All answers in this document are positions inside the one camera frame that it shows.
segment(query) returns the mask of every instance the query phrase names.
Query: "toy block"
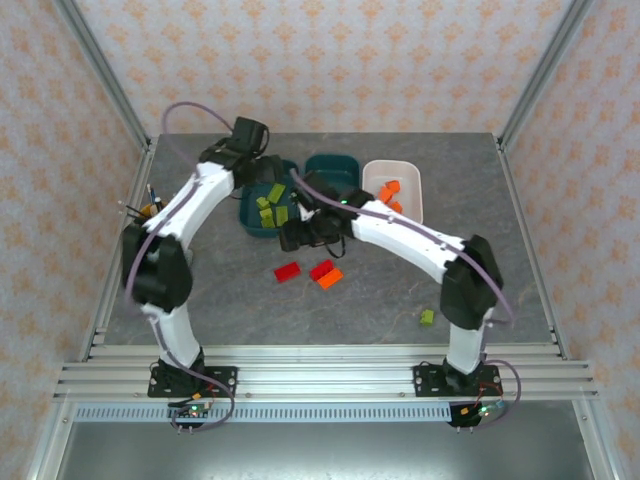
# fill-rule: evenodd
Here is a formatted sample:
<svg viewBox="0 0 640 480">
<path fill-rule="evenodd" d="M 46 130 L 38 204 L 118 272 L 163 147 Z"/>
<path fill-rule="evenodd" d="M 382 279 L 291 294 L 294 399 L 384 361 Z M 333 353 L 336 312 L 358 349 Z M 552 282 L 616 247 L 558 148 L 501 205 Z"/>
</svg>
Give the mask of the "toy block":
<svg viewBox="0 0 640 480">
<path fill-rule="evenodd" d="M 273 273 L 276 276 L 278 283 L 284 283 L 287 280 L 291 280 L 293 277 L 300 275 L 300 266 L 296 263 L 290 263 L 284 267 L 276 268 Z"/>
<path fill-rule="evenodd" d="M 289 207 L 286 205 L 276 207 L 276 226 L 281 227 L 287 220 L 289 220 Z"/>
<path fill-rule="evenodd" d="M 429 325 L 433 325 L 433 310 L 425 310 L 420 314 L 420 325 L 424 325 L 428 327 Z"/>
<path fill-rule="evenodd" d="M 389 207 L 398 213 L 402 213 L 402 205 L 400 205 L 400 202 L 393 202 Z"/>
<path fill-rule="evenodd" d="M 270 218 L 273 220 L 273 212 L 271 211 L 270 208 L 267 208 L 265 210 L 260 210 L 260 218 L 262 218 L 263 220 L 266 220 L 267 218 Z"/>
<path fill-rule="evenodd" d="M 325 260 L 313 268 L 313 270 L 309 272 L 309 276 L 311 277 L 311 280 L 317 282 L 331 270 L 333 270 L 333 262 L 331 260 Z"/>
<path fill-rule="evenodd" d="M 400 182 L 398 180 L 391 180 L 384 184 L 394 194 L 400 192 Z"/>
<path fill-rule="evenodd" d="M 269 201 L 264 197 L 256 198 L 256 205 L 260 210 L 264 210 L 265 208 L 269 208 Z"/>
<path fill-rule="evenodd" d="M 276 228 L 276 224 L 273 223 L 273 217 L 267 217 L 260 220 L 262 228 Z"/>
<path fill-rule="evenodd" d="M 389 203 L 393 198 L 393 192 L 389 190 L 387 187 L 382 187 L 380 192 L 378 193 L 378 200 L 383 203 Z"/>
<path fill-rule="evenodd" d="M 337 283 L 338 281 L 340 281 L 340 279 L 343 276 L 344 275 L 342 275 L 342 272 L 340 270 L 338 270 L 337 268 L 334 268 L 333 270 L 331 270 L 329 273 L 327 273 L 325 276 L 323 276 L 318 280 L 318 285 L 320 285 L 322 288 L 326 290 L 332 285 L 334 285 L 335 283 Z"/>
<path fill-rule="evenodd" d="M 267 200 L 269 200 L 269 203 L 273 203 L 273 204 L 278 203 L 280 201 L 280 197 L 282 197 L 282 194 L 284 193 L 286 188 L 287 187 L 285 187 L 281 183 L 274 183 L 273 187 L 271 188 L 271 191 L 269 192 L 269 195 L 267 195 Z"/>
</svg>

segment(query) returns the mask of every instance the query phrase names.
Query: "patterned wall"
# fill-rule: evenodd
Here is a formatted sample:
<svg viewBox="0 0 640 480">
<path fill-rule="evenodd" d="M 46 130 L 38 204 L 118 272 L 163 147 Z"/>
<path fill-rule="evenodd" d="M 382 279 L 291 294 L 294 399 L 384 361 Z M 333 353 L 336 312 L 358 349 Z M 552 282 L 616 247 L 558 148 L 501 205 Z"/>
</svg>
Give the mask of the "patterned wall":
<svg viewBox="0 0 640 480">
<path fill-rule="evenodd" d="M 640 472 L 640 2 L 596 0 L 509 154 L 547 287 Z"/>
<path fill-rule="evenodd" d="M 0 2 L 0 465 L 25 478 L 138 149 L 51 0 Z"/>
<path fill-rule="evenodd" d="M 80 0 L 147 131 L 501 133 L 569 0 Z M 179 132 L 222 131 L 176 112 Z"/>
</svg>

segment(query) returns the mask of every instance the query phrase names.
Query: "orange block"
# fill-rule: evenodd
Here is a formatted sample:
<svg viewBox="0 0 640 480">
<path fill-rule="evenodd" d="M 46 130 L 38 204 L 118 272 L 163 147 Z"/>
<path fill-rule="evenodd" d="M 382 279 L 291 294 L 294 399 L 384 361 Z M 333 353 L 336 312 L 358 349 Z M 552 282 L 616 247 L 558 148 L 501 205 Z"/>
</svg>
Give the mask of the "orange block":
<svg viewBox="0 0 640 480">
<path fill-rule="evenodd" d="M 387 183 L 385 183 L 385 185 L 387 186 L 387 188 L 389 190 L 391 190 L 393 193 L 398 193 L 400 192 L 400 182 L 398 180 L 391 180 Z"/>
<path fill-rule="evenodd" d="M 387 187 L 382 187 L 380 193 L 378 193 L 378 200 L 384 203 L 389 203 L 393 197 L 393 192 Z"/>
<path fill-rule="evenodd" d="M 389 207 L 398 213 L 402 213 L 402 205 L 400 205 L 400 202 L 393 202 Z"/>
<path fill-rule="evenodd" d="M 338 281 L 340 281 L 340 279 L 343 276 L 344 275 L 342 275 L 342 272 L 340 270 L 338 270 L 337 268 L 334 268 L 329 273 L 327 273 L 324 277 L 321 277 L 320 280 L 318 280 L 318 284 L 326 290 L 327 288 L 331 287 L 334 283 L 337 283 Z"/>
</svg>

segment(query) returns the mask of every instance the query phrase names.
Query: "green block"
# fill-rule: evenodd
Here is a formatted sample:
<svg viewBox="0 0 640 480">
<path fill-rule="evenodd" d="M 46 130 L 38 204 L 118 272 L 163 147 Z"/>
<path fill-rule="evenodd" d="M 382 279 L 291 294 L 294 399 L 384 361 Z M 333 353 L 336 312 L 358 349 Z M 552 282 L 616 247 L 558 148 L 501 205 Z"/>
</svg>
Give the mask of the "green block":
<svg viewBox="0 0 640 480">
<path fill-rule="evenodd" d="M 269 201 L 264 197 L 256 198 L 256 205 L 260 210 L 264 210 L 265 208 L 269 208 Z"/>
<path fill-rule="evenodd" d="M 273 217 L 263 218 L 262 220 L 260 220 L 260 225 L 262 225 L 262 228 L 276 228 L 275 224 L 273 223 Z"/>
<path fill-rule="evenodd" d="M 282 194 L 284 193 L 286 188 L 287 187 L 285 187 L 281 183 L 275 183 L 273 185 L 273 188 L 269 192 L 269 195 L 267 195 L 267 200 L 269 200 L 269 202 L 273 204 L 278 203 L 280 201 L 280 197 L 282 197 Z"/>
<path fill-rule="evenodd" d="M 260 218 L 262 218 L 262 220 L 266 220 L 270 218 L 271 221 L 273 221 L 273 212 L 271 211 L 270 208 L 260 210 Z"/>
<path fill-rule="evenodd" d="M 420 325 L 424 325 L 428 327 L 429 325 L 433 325 L 433 310 L 425 310 L 420 315 Z"/>
<path fill-rule="evenodd" d="M 289 220 L 289 208 L 286 205 L 276 207 L 276 225 L 281 227 L 287 220 Z"/>
</svg>

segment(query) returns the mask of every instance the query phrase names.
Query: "mounting plate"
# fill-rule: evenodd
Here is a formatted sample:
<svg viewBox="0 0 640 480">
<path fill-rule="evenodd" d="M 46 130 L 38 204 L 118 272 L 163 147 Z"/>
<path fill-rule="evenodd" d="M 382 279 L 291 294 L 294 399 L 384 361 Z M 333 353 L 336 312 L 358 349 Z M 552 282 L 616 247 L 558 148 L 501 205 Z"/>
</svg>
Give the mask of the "mounting plate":
<svg viewBox="0 0 640 480">
<path fill-rule="evenodd" d="M 155 384 L 152 385 L 152 381 L 149 381 L 149 389 L 147 391 L 147 396 L 149 396 L 149 398 L 185 398 L 196 393 L 193 386 L 188 383 L 180 384 L 177 382 L 167 381 L 166 376 L 158 375 L 158 368 L 160 367 L 154 366 L 151 369 L 151 380 L 154 380 Z M 203 374 L 226 385 L 235 396 L 236 386 L 238 384 L 238 367 L 206 366 L 204 367 Z M 217 398 L 229 397 L 218 387 L 211 387 L 209 391 Z"/>
<path fill-rule="evenodd" d="M 459 391 L 455 391 L 447 384 L 442 365 L 422 363 L 413 367 L 413 387 L 416 397 L 477 397 L 480 395 L 481 384 L 485 388 L 483 397 L 501 396 L 502 380 L 498 367 L 480 365 L 478 370 L 474 372 L 474 381 Z"/>
</svg>

